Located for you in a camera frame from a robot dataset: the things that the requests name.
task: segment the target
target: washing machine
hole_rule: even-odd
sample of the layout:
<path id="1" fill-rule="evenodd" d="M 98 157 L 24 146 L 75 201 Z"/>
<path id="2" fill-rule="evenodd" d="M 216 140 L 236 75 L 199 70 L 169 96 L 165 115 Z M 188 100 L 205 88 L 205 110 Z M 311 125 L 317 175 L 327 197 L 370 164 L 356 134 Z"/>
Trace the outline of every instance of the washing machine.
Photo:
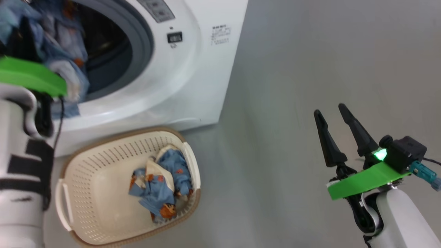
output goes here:
<path id="1" fill-rule="evenodd" d="M 123 38 L 90 58 L 91 89 L 80 116 L 64 119 L 56 156 L 139 128 L 218 122 L 247 0 L 75 2 L 111 20 Z"/>

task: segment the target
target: green plastic mount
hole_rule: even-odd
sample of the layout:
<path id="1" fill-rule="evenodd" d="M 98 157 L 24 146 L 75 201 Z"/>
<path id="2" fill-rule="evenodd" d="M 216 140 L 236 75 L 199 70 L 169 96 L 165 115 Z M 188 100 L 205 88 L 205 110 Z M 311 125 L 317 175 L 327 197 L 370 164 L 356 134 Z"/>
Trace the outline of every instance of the green plastic mount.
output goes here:
<path id="1" fill-rule="evenodd" d="M 373 190 L 410 174 L 399 174 L 386 163 L 380 162 L 329 186 L 328 192 L 332 200 L 338 200 Z"/>
<path id="2" fill-rule="evenodd" d="M 67 95 L 66 81 L 46 66 L 11 57 L 0 58 L 0 82 L 47 93 L 52 97 Z"/>

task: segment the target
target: laundry basket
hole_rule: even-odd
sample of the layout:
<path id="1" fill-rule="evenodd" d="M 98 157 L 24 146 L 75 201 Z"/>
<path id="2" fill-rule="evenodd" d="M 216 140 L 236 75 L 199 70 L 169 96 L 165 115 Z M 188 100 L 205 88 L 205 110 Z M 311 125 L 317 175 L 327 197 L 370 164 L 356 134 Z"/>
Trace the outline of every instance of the laundry basket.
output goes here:
<path id="1" fill-rule="evenodd" d="M 167 144 L 175 145 L 184 154 L 194 193 L 187 202 L 178 200 L 175 218 L 154 223 L 139 198 L 129 195 L 128 190 L 133 170 L 145 166 L 147 158 Z M 105 140 L 72 155 L 56 186 L 56 209 L 65 229 L 83 247 L 118 247 L 187 219 L 198 206 L 200 188 L 198 165 L 184 138 L 168 128 L 146 129 Z"/>

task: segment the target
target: green light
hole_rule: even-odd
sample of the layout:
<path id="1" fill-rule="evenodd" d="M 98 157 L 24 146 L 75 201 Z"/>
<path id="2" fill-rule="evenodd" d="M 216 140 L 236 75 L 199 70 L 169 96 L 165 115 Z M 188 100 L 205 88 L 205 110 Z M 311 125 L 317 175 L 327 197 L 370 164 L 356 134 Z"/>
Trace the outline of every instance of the green light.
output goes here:
<path id="1" fill-rule="evenodd" d="M 380 159 L 381 161 L 384 160 L 386 155 L 387 155 L 386 149 L 379 150 L 378 152 L 374 153 L 374 156 L 377 157 L 378 159 Z"/>

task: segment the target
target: gray floor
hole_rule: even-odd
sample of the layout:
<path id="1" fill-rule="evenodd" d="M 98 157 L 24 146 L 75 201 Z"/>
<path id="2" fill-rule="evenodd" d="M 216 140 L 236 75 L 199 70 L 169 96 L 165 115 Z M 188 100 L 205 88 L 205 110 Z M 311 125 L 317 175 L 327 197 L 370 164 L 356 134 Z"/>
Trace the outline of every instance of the gray floor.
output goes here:
<path id="1" fill-rule="evenodd" d="M 326 191 L 334 171 L 313 111 L 358 169 L 339 102 L 377 141 L 410 135 L 441 160 L 440 11 L 437 0 L 251 0 L 219 124 L 184 132 L 201 171 L 197 211 L 127 247 L 364 247 L 349 206 Z M 400 188 L 441 238 L 440 195 L 415 177 Z M 45 240 L 76 247 L 54 206 Z"/>

